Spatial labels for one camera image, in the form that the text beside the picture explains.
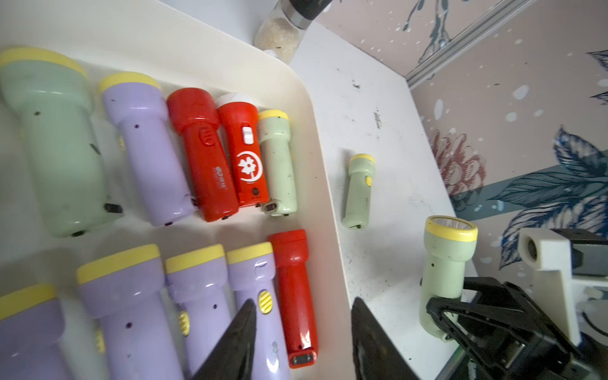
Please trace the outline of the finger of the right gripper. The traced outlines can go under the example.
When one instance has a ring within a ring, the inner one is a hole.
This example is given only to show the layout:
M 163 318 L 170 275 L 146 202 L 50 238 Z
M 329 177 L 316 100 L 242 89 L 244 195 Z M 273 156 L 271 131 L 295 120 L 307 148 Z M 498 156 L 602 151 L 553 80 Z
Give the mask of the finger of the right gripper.
M 513 310 L 505 307 L 461 302 L 456 299 L 431 298 L 427 312 L 449 338 L 476 361 L 500 361 L 508 318 Z

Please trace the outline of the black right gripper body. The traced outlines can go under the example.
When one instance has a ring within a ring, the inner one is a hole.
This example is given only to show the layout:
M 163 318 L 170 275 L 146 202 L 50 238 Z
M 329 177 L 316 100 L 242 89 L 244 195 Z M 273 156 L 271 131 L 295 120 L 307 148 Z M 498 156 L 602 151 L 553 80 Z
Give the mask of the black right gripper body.
M 459 346 L 484 379 L 605 379 L 607 348 L 588 335 L 574 344 L 514 283 L 467 277 L 475 296 L 458 316 Z

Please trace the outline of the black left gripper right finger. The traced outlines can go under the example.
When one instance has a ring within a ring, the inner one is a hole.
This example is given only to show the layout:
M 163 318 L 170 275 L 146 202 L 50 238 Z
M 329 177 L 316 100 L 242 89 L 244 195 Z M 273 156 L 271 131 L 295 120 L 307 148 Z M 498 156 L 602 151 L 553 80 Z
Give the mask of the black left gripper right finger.
M 418 379 L 360 297 L 351 309 L 351 335 L 357 380 Z

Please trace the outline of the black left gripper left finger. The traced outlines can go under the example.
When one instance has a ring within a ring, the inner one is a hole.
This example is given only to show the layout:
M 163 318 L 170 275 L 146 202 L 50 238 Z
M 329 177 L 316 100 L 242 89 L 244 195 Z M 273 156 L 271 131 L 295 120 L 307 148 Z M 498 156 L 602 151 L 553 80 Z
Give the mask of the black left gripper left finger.
M 248 299 L 192 379 L 250 380 L 257 333 L 256 316 L 255 303 Z

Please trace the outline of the green flashlight front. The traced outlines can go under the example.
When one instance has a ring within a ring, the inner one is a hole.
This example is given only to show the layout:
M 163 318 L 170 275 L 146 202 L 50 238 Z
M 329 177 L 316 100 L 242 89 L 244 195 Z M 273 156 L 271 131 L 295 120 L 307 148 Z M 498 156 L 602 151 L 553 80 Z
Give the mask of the green flashlight front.
M 428 301 L 434 297 L 461 299 L 466 263 L 476 250 L 478 228 L 464 219 L 432 215 L 424 228 L 427 256 L 421 279 L 419 320 L 431 336 L 448 342 L 450 337 L 435 324 L 427 312 Z

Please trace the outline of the green flashlight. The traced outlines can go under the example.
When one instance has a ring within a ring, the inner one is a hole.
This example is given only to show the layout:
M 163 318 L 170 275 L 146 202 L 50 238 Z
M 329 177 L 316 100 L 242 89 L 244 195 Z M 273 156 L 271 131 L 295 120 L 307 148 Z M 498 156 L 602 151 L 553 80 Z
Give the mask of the green flashlight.
M 435 324 L 427 312 L 428 301 L 434 297 L 461 299 L 466 263 L 476 250 L 478 228 L 464 219 L 432 215 L 424 228 L 427 256 L 421 279 L 419 320 L 431 336 L 448 342 L 450 337 Z
M 8 48 L 1 53 L 1 93 L 20 120 L 48 232 L 78 237 L 121 218 L 93 131 L 94 99 L 83 67 L 46 49 Z
M 348 229 L 361 230 L 369 224 L 375 168 L 375 159 L 370 155 L 354 155 L 349 161 L 345 216 L 342 218 L 342 225 Z
M 291 125 L 288 115 L 280 110 L 259 113 L 257 125 L 262 161 L 269 190 L 264 213 L 288 216 L 297 212 L 298 201 L 291 159 Z

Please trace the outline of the red flashlight back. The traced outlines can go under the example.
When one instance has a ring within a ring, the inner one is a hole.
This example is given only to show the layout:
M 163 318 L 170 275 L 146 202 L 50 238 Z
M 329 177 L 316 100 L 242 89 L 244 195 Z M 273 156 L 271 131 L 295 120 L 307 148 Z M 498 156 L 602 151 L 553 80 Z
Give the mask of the red flashlight back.
M 268 236 L 272 244 L 280 315 L 292 369 L 316 363 L 319 352 L 318 329 L 307 272 L 309 247 L 304 230 Z

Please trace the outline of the short red flashlight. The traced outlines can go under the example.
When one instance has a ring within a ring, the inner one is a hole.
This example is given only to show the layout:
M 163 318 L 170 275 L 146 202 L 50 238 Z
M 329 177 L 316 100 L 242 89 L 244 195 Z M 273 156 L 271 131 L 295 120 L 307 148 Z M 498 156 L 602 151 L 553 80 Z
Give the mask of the short red flashlight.
M 257 136 L 258 109 L 243 93 L 224 94 L 216 106 L 228 142 L 239 206 L 261 207 L 269 201 L 269 191 Z

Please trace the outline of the long red flashlight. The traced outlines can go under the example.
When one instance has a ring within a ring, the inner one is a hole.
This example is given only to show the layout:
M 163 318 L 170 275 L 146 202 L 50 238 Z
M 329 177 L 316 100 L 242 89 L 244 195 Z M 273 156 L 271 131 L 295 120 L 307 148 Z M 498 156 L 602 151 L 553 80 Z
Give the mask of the long red flashlight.
M 214 99 L 200 88 L 176 90 L 167 99 L 169 118 L 184 142 L 199 209 L 207 222 L 238 212 L 238 198 L 223 145 Z

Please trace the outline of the cream plastic storage tray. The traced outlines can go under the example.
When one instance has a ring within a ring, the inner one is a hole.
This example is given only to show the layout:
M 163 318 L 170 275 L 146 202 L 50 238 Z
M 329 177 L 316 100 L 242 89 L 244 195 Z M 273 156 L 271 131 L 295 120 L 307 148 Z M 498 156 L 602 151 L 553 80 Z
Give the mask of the cream plastic storage tray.
M 124 215 L 81 237 L 54 237 L 41 219 L 19 119 L 1 108 L 1 292 L 38 283 L 55 287 L 66 318 L 61 346 L 74 377 L 109 377 L 79 294 L 79 266 L 152 243 L 171 257 L 213 244 L 233 250 L 263 242 L 269 234 L 304 229 L 320 355 L 313 366 L 293 370 L 291 378 L 354 378 L 351 307 L 318 126 L 310 95 L 289 66 L 158 1 L 4 1 L 1 46 L 66 55 L 84 67 L 92 87 L 110 74 L 135 71 L 155 79 L 164 94 L 181 87 L 199 87 L 214 96 L 245 93 L 260 108 L 285 111 L 293 128 L 295 215 L 271 217 L 248 207 L 224 222 L 207 223 L 192 215 L 155 228 L 120 134 L 97 101 L 92 116 L 97 151 Z

